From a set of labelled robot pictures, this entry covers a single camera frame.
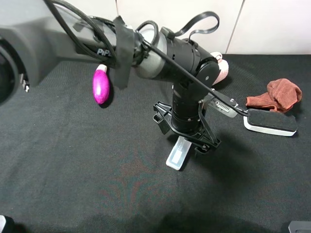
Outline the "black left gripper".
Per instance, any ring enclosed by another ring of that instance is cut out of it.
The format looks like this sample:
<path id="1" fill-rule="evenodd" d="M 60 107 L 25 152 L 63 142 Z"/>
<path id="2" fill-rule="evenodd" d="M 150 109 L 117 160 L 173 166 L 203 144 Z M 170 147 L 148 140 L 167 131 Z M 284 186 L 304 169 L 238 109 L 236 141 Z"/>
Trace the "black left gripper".
<path id="1" fill-rule="evenodd" d="M 160 101 L 154 104 L 153 119 L 163 134 L 172 131 L 194 144 L 198 153 L 207 153 L 221 141 L 205 120 L 204 100 L 196 94 L 194 89 L 175 83 L 172 105 Z"/>

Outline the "grey robot base left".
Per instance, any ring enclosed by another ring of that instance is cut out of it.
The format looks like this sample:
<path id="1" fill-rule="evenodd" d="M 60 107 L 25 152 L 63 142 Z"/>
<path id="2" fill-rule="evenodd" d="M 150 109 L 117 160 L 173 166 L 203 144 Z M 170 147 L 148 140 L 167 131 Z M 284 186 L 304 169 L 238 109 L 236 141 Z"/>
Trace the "grey robot base left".
<path id="1" fill-rule="evenodd" d="M 8 216 L 0 215 L 0 233 L 13 233 L 15 222 Z"/>

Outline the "grey robot base right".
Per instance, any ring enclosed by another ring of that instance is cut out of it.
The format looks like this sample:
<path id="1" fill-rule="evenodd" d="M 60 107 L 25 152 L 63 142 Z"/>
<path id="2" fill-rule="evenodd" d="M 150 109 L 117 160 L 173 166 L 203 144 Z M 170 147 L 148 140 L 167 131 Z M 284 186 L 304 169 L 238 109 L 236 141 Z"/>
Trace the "grey robot base right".
<path id="1" fill-rule="evenodd" d="M 290 233 L 311 233 L 311 222 L 291 221 L 288 230 Z"/>

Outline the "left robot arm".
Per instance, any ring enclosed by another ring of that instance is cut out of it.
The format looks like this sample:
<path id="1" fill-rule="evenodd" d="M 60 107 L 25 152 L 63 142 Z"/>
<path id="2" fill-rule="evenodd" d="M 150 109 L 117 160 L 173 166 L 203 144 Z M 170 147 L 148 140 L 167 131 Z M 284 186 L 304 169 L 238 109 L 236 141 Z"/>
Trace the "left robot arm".
<path id="1" fill-rule="evenodd" d="M 83 26 L 82 44 L 95 52 L 91 58 L 69 37 L 54 17 L 40 17 L 0 25 L 0 101 L 6 103 L 18 83 L 36 86 L 62 60 L 100 62 L 117 68 L 99 33 Z M 203 98 L 220 74 L 217 60 L 196 42 L 178 39 L 167 28 L 139 30 L 131 64 L 145 79 L 173 83 L 173 103 L 154 105 L 154 119 L 163 133 L 174 131 L 201 152 L 216 148 L 220 140 L 204 120 Z"/>

